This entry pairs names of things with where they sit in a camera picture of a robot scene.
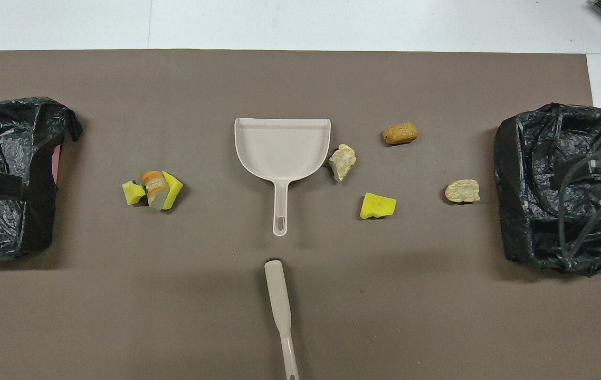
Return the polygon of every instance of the brush handle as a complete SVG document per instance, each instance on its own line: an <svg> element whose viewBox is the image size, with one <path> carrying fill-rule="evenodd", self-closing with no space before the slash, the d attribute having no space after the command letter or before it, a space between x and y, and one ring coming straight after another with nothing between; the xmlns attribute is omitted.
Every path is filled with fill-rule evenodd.
<svg viewBox="0 0 601 380"><path fill-rule="evenodd" d="M284 353L284 366L287 380L298 380L298 366L295 364L293 341L291 340L291 305L286 291L286 278L281 261L272 260L265 263L267 291L270 294L270 305L274 323L279 330L281 349Z"/></svg>
<svg viewBox="0 0 601 380"><path fill-rule="evenodd" d="M291 340L291 334L280 334L279 337L281 337L281 351L284 353L286 380L298 380L298 366L295 363L295 352L293 351L293 340Z"/></svg>

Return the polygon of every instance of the dustpan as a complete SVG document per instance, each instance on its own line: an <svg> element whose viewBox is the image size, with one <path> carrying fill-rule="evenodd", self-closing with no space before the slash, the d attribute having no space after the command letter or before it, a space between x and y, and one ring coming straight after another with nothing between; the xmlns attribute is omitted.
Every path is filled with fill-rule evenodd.
<svg viewBox="0 0 601 380"><path fill-rule="evenodd" d="M284 236L288 229L289 183L311 175L324 164L330 139L329 119L235 120L240 162L252 175L274 184L274 235Z"/></svg>

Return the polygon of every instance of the stone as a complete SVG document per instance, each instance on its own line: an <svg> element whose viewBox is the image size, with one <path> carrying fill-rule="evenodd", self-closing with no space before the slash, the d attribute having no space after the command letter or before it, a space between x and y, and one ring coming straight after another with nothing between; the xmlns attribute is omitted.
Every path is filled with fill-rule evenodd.
<svg viewBox="0 0 601 380"><path fill-rule="evenodd" d="M457 180L445 188L445 197L455 203L479 201L479 183L473 179Z"/></svg>
<svg viewBox="0 0 601 380"><path fill-rule="evenodd" d="M383 131L383 139L390 145L406 144L418 138L418 127L405 122L392 125Z"/></svg>
<svg viewBox="0 0 601 380"><path fill-rule="evenodd" d="M354 149L351 149L349 145L340 144L338 149L333 152L331 158L329 158L329 165L331 165L333 177L336 181L342 182L355 162Z"/></svg>

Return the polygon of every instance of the black plastic bag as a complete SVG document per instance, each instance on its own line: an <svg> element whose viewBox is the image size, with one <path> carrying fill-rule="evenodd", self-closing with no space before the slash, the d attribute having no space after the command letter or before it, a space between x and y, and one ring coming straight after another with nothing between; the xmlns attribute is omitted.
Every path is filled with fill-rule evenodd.
<svg viewBox="0 0 601 380"><path fill-rule="evenodd" d="M495 184L504 255L541 269L601 273L601 222L572 257L561 255L554 168L601 152L601 109L552 103L503 121L495 137ZM568 244L601 207L601 185L561 188Z"/></svg>
<svg viewBox="0 0 601 380"><path fill-rule="evenodd" d="M20 176L21 199L0 199L0 259L37 252L52 243L56 185L52 154L68 130L82 125L73 111L46 97L0 102L0 173Z"/></svg>

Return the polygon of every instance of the sponge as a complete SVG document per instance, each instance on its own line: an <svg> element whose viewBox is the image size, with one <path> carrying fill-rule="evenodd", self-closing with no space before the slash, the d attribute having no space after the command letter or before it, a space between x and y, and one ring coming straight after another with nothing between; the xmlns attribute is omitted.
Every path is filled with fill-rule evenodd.
<svg viewBox="0 0 601 380"><path fill-rule="evenodd" d="M162 174L165 176L165 180L169 186L169 193L167 194L167 199L165 199L165 204L162 206L162 210L168 210L173 206L176 195L183 188L183 184L167 172L162 172Z"/></svg>
<svg viewBox="0 0 601 380"><path fill-rule="evenodd" d="M361 204L361 219L382 218L383 216L394 214L396 199L380 197L371 193L366 193L364 202Z"/></svg>
<svg viewBox="0 0 601 380"><path fill-rule="evenodd" d="M146 190L141 185L136 185L136 182L130 180L129 182L122 183L122 191L125 193L127 198L127 204L138 204L138 201L146 195Z"/></svg>

